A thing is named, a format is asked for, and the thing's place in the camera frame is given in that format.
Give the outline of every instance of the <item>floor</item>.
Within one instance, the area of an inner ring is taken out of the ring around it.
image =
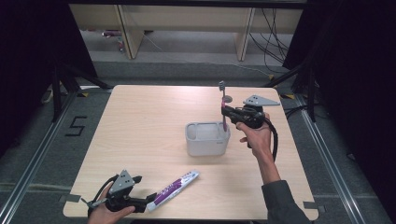
[[[221,71],[223,73],[227,73],[226,69],[231,67],[234,68],[233,70],[237,68],[244,72],[251,71],[256,73],[255,76],[259,74],[258,77],[265,78],[270,78],[271,75],[280,76],[287,71],[280,67],[282,64],[280,61],[264,54],[251,38],[247,46],[245,60],[238,62],[232,34],[146,32],[137,57],[130,60],[120,50],[120,39],[117,37],[103,37],[102,32],[81,31],[81,35],[86,41],[87,49],[98,70],[99,78],[105,81],[129,83],[131,77],[128,77],[127,73],[122,74],[123,77],[121,77],[120,73],[131,64],[136,64],[136,66],[149,64],[152,66],[150,67],[151,69],[155,69],[156,66],[161,68],[183,63],[204,69],[224,68]],[[253,34],[253,37],[262,43],[263,46],[266,46],[264,37],[268,38],[269,35]],[[279,39],[285,46],[288,46],[292,35],[280,35]],[[268,45],[268,49],[278,58],[282,58],[277,46]],[[118,74],[115,75],[114,69],[122,71],[118,71]],[[150,73],[150,71],[144,69],[141,71],[146,73],[146,75]],[[249,80],[249,83],[258,85],[254,80]],[[90,86],[91,84],[83,83],[82,85]],[[285,84],[279,84],[277,90],[280,94],[285,95],[282,99],[285,111],[304,102],[303,96],[294,99],[286,96],[292,93],[290,91],[290,81],[285,82]],[[101,112],[106,106],[106,99],[108,99],[109,94],[109,92],[97,91],[91,93],[88,98],[77,97],[66,110],[67,116],[64,123],[60,124],[60,127],[52,127],[50,122],[49,118],[51,118],[53,112],[51,104],[43,104],[36,111],[35,119],[26,127],[20,143],[9,150],[0,160],[0,202],[5,202],[15,184],[19,181],[21,182],[20,177],[26,172],[29,167],[28,164],[35,157],[37,149],[42,147],[42,140],[47,137],[48,129],[56,128],[57,136],[51,139],[49,143],[50,150],[44,153],[43,161],[38,164],[39,168],[32,174],[32,182],[28,184],[29,188],[23,193],[24,197],[18,203],[18,209],[11,213],[13,216],[11,223],[86,222],[84,218],[73,219],[64,217],[62,214],[63,204],[59,202],[59,198],[67,194],[72,187],[72,183],[78,173],[79,164],[82,163],[86,152],[86,149],[80,149],[88,148],[95,127],[100,120]],[[304,111],[298,111],[290,115],[288,119],[308,182],[318,206],[319,218],[315,223],[391,223],[371,190],[370,184],[361,173],[359,166],[347,156],[347,146],[342,141],[342,136],[339,136],[337,128],[332,123],[325,107],[318,106],[315,112],[317,122],[314,124],[314,130],[320,130],[322,139],[325,139],[324,145],[320,143],[320,140],[315,141],[312,137],[312,129],[308,128],[310,124],[309,121],[306,121]],[[75,131],[70,129],[69,124],[74,122],[73,119],[76,116],[81,115],[87,115],[87,119],[78,120],[78,122],[82,122],[80,125],[85,126],[84,134],[69,141],[68,139],[71,138],[66,136]],[[325,158],[329,158],[326,152],[330,152],[330,158],[335,167],[329,168],[328,163],[324,161]],[[335,176],[337,174],[341,176],[343,180],[341,187],[346,187],[346,189],[339,189],[332,171],[336,172]],[[340,192],[350,193],[354,200],[353,202],[357,204],[358,212],[361,213],[358,214],[358,217],[350,214],[350,210],[347,208],[348,202],[343,201]],[[131,220],[122,220],[120,223],[130,222]]]

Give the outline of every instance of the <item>wooden desk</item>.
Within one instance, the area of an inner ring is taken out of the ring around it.
[[[274,89],[226,88],[233,97],[230,106],[243,106],[252,94],[279,101]],[[142,175],[131,196],[145,198],[159,192],[192,169],[200,175],[176,198],[153,212],[131,214],[131,218],[160,219],[239,219],[267,218],[262,197],[262,179],[256,159],[239,139],[242,132],[231,127],[231,138],[222,156],[191,157],[187,153],[185,126],[189,122],[221,120],[217,87],[117,86],[81,165],[72,194],[91,200],[113,175],[126,169]],[[288,180],[294,199],[313,202],[303,166],[281,105],[266,106],[278,136],[276,164]],[[311,219],[318,211],[304,209]],[[87,206],[66,203],[67,217],[85,217]]]

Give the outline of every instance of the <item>toothpaste tube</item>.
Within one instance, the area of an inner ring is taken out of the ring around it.
[[[187,185],[190,184],[192,180],[194,180],[198,176],[198,174],[198,171],[192,170],[187,174],[183,175],[181,178],[177,179],[175,182],[173,182],[168,187],[163,189],[160,193],[158,193],[155,200],[151,203],[148,203],[147,209],[152,212],[161,204],[178,195],[184,188],[186,188]]]

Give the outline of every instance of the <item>gray carpet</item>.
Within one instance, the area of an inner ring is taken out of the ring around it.
[[[269,82],[267,75],[255,70],[234,65],[214,65],[210,63],[94,63],[99,78],[110,85],[202,85],[216,86],[225,80],[228,86],[260,87]],[[265,66],[250,66],[278,77],[280,74],[269,71]],[[284,72],[284,68],[271,67]],[[78,79],[80,85],[91,85]],[[279,93],[291,93],[292,78],[277,86]],[[77,176],[79,166],[85,156],[96,126],[101,118],[110,93],[100,89],[90,91],[87,97],[77,97],[69,108],[64,123],[38,170],[28,192],[11,223],[86,223],[85,218],[72,219],[63,215],[63,204],[59,198],[69,192]],[[297,106],[295,100],[282,99],[285,108]],[[348,152],[342,137],[323,106],[316,106],[317,125],[331,149],[350,190],[356,197],[367,223],[391,223],[380,202],[375,197],[359,166],[346,157]],[[3,202],[19,180],[27,162],[44,137],[52,119],[52,104],[37,109],[30,124],[20,138],[20,144],[10,148],[0,160],[2,188],[0,200]],[[67,136],[78,133],[70,128],[75,124],[84,126],[80,136]],[[317,147],[306,128],[301,112],[288,119],[291,132],[306,172],[315,201],[322,210],[315,223],[351,223]]]

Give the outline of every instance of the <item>hand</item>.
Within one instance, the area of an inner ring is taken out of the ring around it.
[[[100,195],[98,200],[104,199],[111,185],[108,185]],[[134,206],[123,208],[118,212],[111,212],[104,203],[96,207],[88,219],[88,224],[114,224],[121,218],[128,216],[134,211]]]
[[[262,174],[262,182],[268,184],[280,180],[279,172],[274,163],[274,157],[271,153],[271,130],[267,123],[259,129],[251,129],[242,122],[236,123],[236,128],[245,133],[246,137],[239,140],[241,143],[248,142],[252,148],[252,153],[259,163],[260,172]]]

